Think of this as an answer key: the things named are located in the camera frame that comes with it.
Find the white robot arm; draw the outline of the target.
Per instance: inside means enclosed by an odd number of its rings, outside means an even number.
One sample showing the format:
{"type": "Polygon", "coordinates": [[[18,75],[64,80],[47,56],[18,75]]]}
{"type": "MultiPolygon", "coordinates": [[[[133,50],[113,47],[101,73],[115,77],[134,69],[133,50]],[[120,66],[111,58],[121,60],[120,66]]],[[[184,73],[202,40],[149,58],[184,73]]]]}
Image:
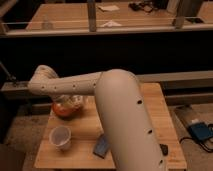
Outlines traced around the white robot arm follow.
{"type": "Polygon", "coordinates": [[[167,171],[139,81],[132,72],[111,69],[59,78],[51,67],[40,65],[28,90],[54,99],[92,95],[116,170],[167,171]]]}

